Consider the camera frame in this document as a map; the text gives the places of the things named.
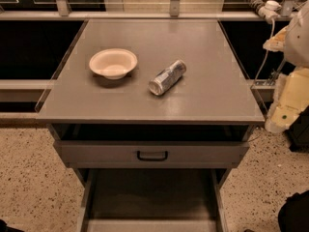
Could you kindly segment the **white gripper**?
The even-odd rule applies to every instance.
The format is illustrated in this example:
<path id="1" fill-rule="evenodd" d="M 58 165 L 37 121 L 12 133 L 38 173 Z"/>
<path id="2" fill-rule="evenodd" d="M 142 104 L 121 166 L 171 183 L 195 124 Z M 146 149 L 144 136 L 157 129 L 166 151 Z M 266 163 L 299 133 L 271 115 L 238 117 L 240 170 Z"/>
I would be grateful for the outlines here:
<path id="1" fill-rule="evenodd" d="M 272 133 L 287 130 L 309 105 L 309 69 L 296 67 L 289 75 L 280 73 L 267 113 L 265 129 Z"/>

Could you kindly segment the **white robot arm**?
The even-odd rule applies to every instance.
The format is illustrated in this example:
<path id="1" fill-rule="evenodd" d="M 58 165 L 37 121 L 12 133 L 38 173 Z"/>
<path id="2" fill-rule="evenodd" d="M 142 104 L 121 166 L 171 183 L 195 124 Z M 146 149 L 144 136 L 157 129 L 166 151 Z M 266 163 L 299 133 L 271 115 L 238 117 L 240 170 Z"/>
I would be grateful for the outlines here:
<path id="1" fill-rule="evenodd" d="M 287 130 L 309 106 L 309 1 L 263 48 L 282 51 L 284 60 L 295 66 L 288 75 L 279 75 L 267 114 L 266 130 L 279 133 Z"/>

